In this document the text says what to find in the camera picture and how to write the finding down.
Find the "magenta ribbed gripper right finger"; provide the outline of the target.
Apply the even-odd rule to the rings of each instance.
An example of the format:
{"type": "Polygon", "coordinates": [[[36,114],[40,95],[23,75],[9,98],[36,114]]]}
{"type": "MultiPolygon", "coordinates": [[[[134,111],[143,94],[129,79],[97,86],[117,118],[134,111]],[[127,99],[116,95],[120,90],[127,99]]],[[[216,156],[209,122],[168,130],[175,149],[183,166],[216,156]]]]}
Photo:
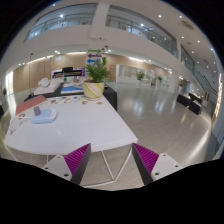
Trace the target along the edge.
{"type": "Polygon", "coordinates": [[[157,154],[136,143],[132,144],[132,155],[145,185],[182,169],[168,154],[157,154]]]}

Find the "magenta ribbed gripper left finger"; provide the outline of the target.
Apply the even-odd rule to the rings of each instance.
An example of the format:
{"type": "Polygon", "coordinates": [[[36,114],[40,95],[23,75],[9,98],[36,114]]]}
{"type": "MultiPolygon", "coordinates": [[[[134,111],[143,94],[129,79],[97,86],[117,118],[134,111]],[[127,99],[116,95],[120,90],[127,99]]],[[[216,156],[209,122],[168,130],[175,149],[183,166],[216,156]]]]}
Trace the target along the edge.
{"type": "Polygon", "coordinates": [[[86,144],[65,156],[56,155],[42,169],[79,185],[90,155],[91,144],[86,144]]]}

